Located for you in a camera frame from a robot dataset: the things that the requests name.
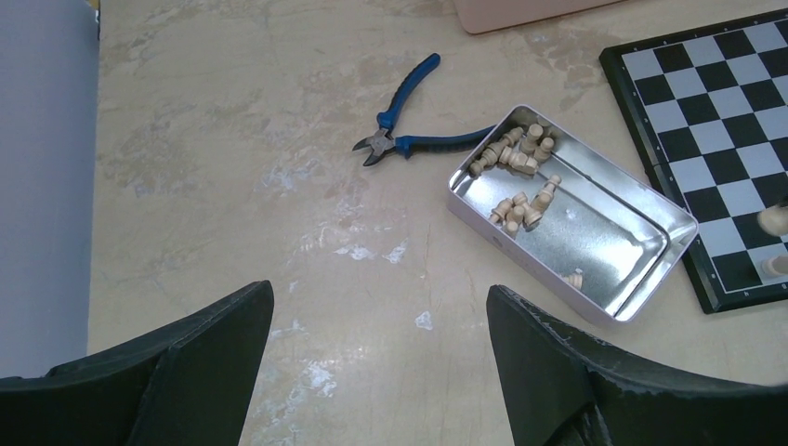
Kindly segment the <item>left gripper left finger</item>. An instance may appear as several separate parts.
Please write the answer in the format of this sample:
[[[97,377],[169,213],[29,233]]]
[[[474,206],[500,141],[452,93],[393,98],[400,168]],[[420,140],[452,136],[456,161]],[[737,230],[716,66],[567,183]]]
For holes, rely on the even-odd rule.
[[[36,378],[1,382],[5,445],[235,445],[274,310],[251,282],[180,320]]]

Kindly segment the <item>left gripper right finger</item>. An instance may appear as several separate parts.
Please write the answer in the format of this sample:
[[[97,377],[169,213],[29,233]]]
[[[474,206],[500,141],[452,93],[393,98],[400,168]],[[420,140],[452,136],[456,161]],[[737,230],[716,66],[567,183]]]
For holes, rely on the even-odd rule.
[[[542,311],[503,285],[488,327],[518,445],[783,445],[786,386],[651,361]]]

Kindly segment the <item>light wooden chess pawn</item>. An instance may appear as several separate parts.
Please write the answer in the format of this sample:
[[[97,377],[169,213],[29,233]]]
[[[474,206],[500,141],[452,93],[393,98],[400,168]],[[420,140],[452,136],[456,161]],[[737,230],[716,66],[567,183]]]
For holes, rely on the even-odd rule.
[[[769,277],[788,275],[788,255],[773,256],[761,262],[761,269]]]

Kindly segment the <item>light wooden chess piece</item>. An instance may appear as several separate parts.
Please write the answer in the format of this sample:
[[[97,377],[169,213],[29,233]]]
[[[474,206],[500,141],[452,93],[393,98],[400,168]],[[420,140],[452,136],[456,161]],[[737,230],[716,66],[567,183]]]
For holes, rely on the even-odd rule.
[[[774,205],[757,214],[759,227],[767,234],[782,237],[788,233],[787,207]]]

